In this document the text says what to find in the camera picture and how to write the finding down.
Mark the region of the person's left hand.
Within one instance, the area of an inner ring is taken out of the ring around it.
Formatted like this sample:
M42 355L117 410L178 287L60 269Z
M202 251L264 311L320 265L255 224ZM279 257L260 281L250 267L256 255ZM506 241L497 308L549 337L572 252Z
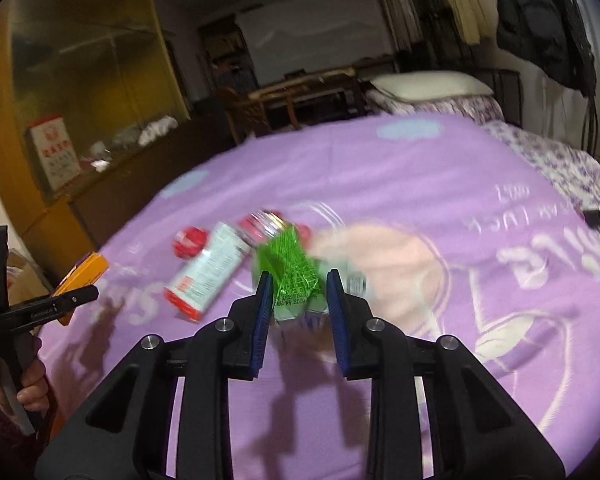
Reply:
M46 379L46 368L38 358L42 341L37 336L31 338L31 362L19 379L21 388L8 396L2 381L2 361L0 359L0 409L20 430L23 430L23 412L40 415L44 418L50 409L50 385Z

